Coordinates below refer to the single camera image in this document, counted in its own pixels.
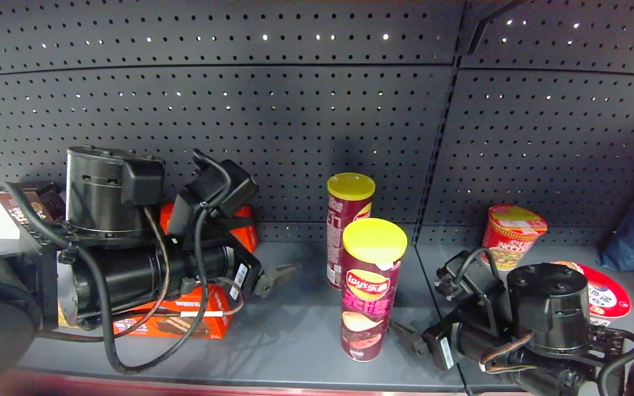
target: chocolate wafer box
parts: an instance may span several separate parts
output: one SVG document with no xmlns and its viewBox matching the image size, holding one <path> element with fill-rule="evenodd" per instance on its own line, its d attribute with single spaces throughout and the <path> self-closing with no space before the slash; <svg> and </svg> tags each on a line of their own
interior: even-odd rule
<svg viewBox="0 0 634 396">
<path fill-rule="evenodd" d="M 201 298 L 202 291 L 200 288 L 196 288 L 192 293 L 183 295 L 175 301 L 164 301 L 158 308 L 158 311 L 166 315 L 165 317 L 154 316 L 128 335 L 136 337 L 180 338 L 185 334 L 196 318 Z M 150 309 L 153 304 L 154 303 L 150 302 L 138 306 L 135 309 Z M 229 329 L 232 317 L 224 316 L 222 313 L 229 309 L 229 301 L 226 298 L 224 289 L 218 285 L 209 285 L 207 312 L 201 324 L 197 326 L 190 338 L 224 338 L 227 329 Z M 115 333 L 120 333 L 130 328 L 139 320 L 141 320 L 141 316 L 116 321 L 114 322 L 114 331 Z"/>
</svg>

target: potato chip can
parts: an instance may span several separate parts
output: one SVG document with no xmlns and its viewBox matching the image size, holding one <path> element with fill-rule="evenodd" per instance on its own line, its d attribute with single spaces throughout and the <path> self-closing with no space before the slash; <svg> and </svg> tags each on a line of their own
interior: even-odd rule
<svg viewBox="0 0 634 396">
<path fill-rule="evenodd" d="M 510 271 L 544 233 L 546 222 L 535 212 L 520 206 L 495 205 L 488 208 L 483 246 L 493 253 L 499 270 Z M 483 261 L 488 263 L 488 258 L 483 256 Z"/>
<path fill-rule="evenodd" d="M 380 354 L 405 249 L 405 231 L 390 221 L 365 218 L 344 229 L 340 340 L 355 361 Z"/>
<path fill-rule="evenodd" d="M 327 181 L 327 280 L 334 288 L 342 288 L 340 256 L 344 250 L 342 233 L 350 223 L 370 217 L 373 180 L 360 173 L 339 173 Z"/>
</svg>

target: lay's chip can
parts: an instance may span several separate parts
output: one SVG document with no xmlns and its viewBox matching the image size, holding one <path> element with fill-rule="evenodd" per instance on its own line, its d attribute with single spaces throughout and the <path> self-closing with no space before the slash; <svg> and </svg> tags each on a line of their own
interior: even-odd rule
<svg viewBox="0 0 634 396">
<path fill-rule="evenodd" d="M 370 216 L 375 191 L 373 180 L 360 173 L 339 173 L 327 181 L 327 280 L 334 288 L 342 288 L 340 256 L 344 250 L 342 233 L 346 226 Z"/>
<path fill-rule="evenodd" d="M 366 218 L 344 229 L 342 349 L 355 361 L 377 358 L 405 249 L 405 231 L 390 221 Z"/>
</svg>

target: instant noodle cup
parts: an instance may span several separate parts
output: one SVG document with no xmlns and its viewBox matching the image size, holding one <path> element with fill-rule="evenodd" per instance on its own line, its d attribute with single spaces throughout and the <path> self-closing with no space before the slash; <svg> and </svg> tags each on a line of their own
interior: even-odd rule
<svg viewBox="0 0 634 396">
<path fill-rule="evenodd" d="M 342 288 L 344 250 L 342 233 L 350 223 L 370 217 L 373 180 L 360 173 L 339 173 L 327 181 L 329 210 L 327 212 L 327 280 L 334 288 Z"/>
<path fill-rule="evenodd" d="M 588 311 L 594 325 L 608 326 L 630 313 L 632 304 L 627 291 L 606 274 L 572 261 L 554 263 L 573 268 L 588 279 Z"/>
<path fill-rule="evenodd" d="M 365 218 L 347 225 L 343 240 L 342 349 L 370 361 L 385 340 L 407 235 L 390 221 Z"/>
<path fill-rule="evenodd" d="M 483 246 L 493 253 L 499 270 L 510 271 L 544 233 L 546 222 L 535 212 L 520 206 L 495 205 L 488 208 Z M 488 263 L 488 258 L 483 256 L 483 261 Z"/>
</svg>

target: pegboard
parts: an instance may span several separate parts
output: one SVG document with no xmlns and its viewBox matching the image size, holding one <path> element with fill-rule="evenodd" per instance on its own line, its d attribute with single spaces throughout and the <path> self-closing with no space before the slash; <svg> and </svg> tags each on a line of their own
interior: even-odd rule
<svg viewBox="0 0 634 396">
<path fill-rule="evenodd" d="M 426 226 L 481 226 L 512 203 L 609 227 L 634 193 L 634 76 L 460 70 Z"/>
<path fill-rule="evenodd" d="M 0 180 L 65 182 L 68 146 L 167 161 L 166 198 L 192 149 L 239 163 L 259 221 L 323 221 L 334 173 L 374 178 L 374 213 L 413 223 L 451 68 L 205 66 L 0 76 Z"/>
<path fill-rule="evenodd" d="M 0 74 L 246 63 L 451 64 L 463 2 L 0 1 Z"/>
<path fill-rule="evenodd" d="M 418 241 L 425 245 L 479 246 L 485 228 L 479 225 L 425 225 Z M 599 227 L 552 227 L 541 235 L 535 245 L 595 245 L 606 236 Z"/>
<path fill-rule="evenodd" d="M 491 20 L 461 66 L 634 73 L 634 2 L 528 2 Z"/>
</svg>

